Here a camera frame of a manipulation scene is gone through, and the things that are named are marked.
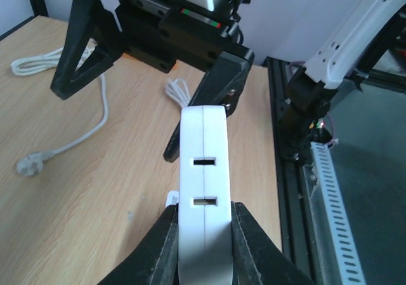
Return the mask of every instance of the floor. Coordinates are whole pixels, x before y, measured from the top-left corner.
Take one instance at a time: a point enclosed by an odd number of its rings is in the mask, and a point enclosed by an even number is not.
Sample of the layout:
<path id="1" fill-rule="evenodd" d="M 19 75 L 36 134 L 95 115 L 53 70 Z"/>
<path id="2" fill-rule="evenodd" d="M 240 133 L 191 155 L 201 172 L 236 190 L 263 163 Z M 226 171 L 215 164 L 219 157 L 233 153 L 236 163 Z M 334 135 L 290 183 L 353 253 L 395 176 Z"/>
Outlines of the floor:
<path id="1" fill-rule="evenodd" d="M 344 88 L 331 153 L 363 272 L 368 285 L 406 284 L 406 95 Z"/>

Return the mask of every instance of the light wood surface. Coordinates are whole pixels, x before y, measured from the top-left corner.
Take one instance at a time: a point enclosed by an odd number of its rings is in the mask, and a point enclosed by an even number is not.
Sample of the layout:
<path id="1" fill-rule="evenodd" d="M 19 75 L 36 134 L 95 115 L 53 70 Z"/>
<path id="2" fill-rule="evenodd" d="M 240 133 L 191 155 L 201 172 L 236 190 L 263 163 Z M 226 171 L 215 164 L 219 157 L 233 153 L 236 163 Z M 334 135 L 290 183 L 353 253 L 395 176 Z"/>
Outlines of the light wood surface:
<path id="1" fill-rule="evenodd" d="M 121 58 L 106 73 L 110 117 L 89 140 L 32 178 L 15 163 L 75 140 L 101 119 L 99 82 L 67 101 L 54 70 L 15 77 L 10 63 L 63 46 L 67 24 L 36 18 L 0 42 L 0 284 L 96 284 L 134 250 L 178 189 L 178 162 L 162 158 L 180 118 L 168 78 L 195 90 L 203 73 L 184 63 L 165 75 Z M 280 248 L 266 69 L 253 67 L 228 120 L 232 200 L 243 202 Z"/>

